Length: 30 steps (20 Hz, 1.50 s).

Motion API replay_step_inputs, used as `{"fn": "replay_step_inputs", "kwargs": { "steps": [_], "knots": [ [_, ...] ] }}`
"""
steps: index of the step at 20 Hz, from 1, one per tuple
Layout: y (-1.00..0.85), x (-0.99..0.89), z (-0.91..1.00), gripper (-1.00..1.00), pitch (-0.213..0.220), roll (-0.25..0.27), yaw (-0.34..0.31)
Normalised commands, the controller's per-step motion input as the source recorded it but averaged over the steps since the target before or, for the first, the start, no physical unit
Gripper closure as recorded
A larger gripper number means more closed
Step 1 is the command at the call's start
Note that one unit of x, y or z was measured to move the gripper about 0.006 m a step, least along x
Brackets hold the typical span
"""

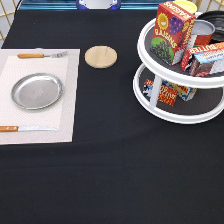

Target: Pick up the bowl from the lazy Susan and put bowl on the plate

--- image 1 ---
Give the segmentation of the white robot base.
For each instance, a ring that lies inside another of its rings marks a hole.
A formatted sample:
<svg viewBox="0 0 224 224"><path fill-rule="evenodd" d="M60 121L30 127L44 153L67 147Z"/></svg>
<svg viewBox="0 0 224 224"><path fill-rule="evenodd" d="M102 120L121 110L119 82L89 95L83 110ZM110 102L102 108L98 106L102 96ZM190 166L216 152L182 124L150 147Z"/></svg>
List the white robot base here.
<svg viewBox="0 0 224 224"><path fill-rule="evenodd" d="M121 0L76 0L78 9L117 9Z"/></svg>

